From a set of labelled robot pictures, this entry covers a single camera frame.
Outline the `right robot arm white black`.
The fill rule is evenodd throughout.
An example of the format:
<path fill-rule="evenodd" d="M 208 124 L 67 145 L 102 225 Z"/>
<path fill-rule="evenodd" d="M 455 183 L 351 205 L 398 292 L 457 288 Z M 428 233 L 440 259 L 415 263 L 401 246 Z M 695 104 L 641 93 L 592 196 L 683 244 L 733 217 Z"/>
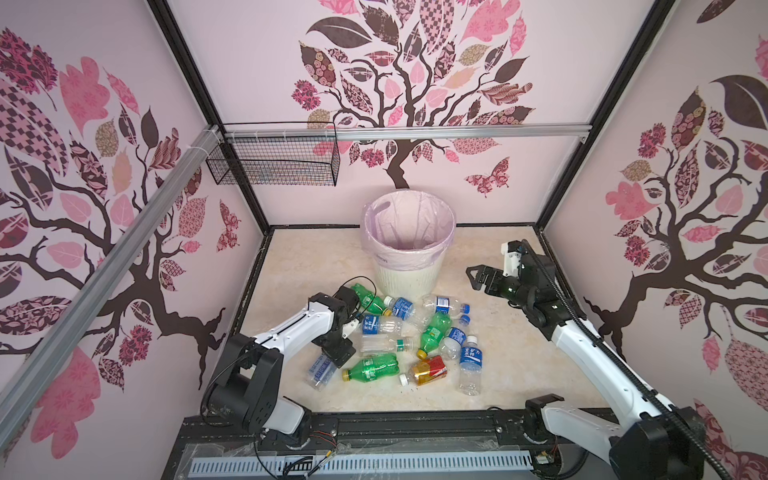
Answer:
<path fill-rule="evenodd" d="M 551 260 L 511 242 L 503 268 L 466 270 L 471 287 L 520 310 L 546 340 L 565 353 L 612 411 L 607 420 L 557 394 L 525 403 L 523 431 L 531 441 L 564 438 L 603 460 L 620 479 L 700 479 L 705 427 L 691 407 L 680 408 L 641 379 L 602 340 L 557 282 Z"/>

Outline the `large clear bottle blue label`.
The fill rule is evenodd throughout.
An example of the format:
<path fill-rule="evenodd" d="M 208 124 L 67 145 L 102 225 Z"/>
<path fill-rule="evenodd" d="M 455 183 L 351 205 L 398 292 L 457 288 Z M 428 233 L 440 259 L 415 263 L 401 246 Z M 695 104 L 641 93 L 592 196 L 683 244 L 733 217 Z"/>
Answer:
<path fill-rule="evenodd" d="M 337 367 L 325 354 L 320 354 L 307 371 L 306 381 L 314 389 L 323 390 L 336 373 Z"/>

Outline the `clear bottle blue cap label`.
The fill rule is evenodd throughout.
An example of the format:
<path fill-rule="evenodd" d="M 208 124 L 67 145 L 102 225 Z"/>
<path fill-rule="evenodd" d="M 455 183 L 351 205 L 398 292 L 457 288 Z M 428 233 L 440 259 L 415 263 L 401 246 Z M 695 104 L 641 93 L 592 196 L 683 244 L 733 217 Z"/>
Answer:
<path fill-rule="evenodd" d="M 452 319 L 458 319 L 462 315 L 470 313 L 470 305 L 456 297 L 429 294 L 424 296 L 420 302 L 429 315 L 440 313 L 448 315 Z"/>

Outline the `clear bottle blue chinese label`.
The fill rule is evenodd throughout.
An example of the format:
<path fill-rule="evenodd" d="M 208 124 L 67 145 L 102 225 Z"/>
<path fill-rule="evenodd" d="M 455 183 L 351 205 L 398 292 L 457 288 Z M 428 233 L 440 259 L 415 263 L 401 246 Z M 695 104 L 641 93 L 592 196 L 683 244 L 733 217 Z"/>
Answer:
<path fill-rule="evenodd" d="M 363 335 L 402 335 L 407 324 L 396 316 L 366 314 L 361 322 Z"/>

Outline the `green bottle front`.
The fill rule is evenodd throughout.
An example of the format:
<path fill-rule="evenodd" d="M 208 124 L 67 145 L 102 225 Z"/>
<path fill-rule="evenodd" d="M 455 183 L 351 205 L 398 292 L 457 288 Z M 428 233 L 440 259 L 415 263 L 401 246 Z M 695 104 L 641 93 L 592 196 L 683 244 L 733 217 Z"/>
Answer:
<path fill-rule="evenodd" d="M 369 383 L 400 374 L 400 366 L 394 353 L 376 354 L 362 358 L 355 366 L 342 371 L 344 382 Z"/>

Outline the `small bottle blue label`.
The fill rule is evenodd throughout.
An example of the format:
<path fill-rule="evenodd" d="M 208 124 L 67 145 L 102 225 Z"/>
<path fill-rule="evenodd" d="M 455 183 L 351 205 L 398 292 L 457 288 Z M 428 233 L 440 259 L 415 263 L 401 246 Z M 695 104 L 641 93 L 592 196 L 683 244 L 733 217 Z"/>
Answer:
<path fill-rule="evenodd" d="M 460 355 L 461 348 L 466 341 L 471 319 L 468 315 L 461 315 L 446 331 L 439 346 L 439 354 L 450 360 L 455 360 Z"/>

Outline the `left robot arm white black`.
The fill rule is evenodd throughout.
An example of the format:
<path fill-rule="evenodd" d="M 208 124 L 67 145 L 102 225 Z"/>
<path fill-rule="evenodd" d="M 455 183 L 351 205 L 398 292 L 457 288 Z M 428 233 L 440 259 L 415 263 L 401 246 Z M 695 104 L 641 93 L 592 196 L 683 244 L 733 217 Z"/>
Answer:
<path fill-rule="evenodd" d="M 353 356 L 349 335 L 360 300 L 346 286 L 329 296 L 317 293 L 296 314 L 258 334 L 235 334 L 224 351 L 203 394 L 200 415 L 219 418 L 247 434 L 275 432 L 293 446 L 310 435 L 311 412 L 279 397 L 284 364 L 306 346 L 321 349 L 340 368 Z"/>

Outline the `green bottle yellow cap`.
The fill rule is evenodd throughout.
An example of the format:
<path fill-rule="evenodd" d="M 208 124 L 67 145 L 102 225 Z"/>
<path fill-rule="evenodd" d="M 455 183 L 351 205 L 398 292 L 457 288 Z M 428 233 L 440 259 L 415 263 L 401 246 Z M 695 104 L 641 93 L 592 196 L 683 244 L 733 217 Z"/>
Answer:
<path fill-rule="evenodd" d="M 435 313 L 420 336 L 419 348 L 416 352 L 417 357 L 424 360 L 431 352 L 435 351 L 451 326 L 452 320 L 448 314 Z"/>

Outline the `tall clear bottle blue label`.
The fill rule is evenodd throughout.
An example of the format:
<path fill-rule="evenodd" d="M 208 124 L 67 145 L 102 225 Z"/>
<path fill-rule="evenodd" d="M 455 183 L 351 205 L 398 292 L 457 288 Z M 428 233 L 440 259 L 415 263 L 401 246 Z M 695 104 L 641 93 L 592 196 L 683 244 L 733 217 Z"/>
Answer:
<path fill-rule="evenodd" d="M 478 338 L 468 335 L 459 355 L 459 390 L 467 396 L 481 394 L 483 351 Z"/>

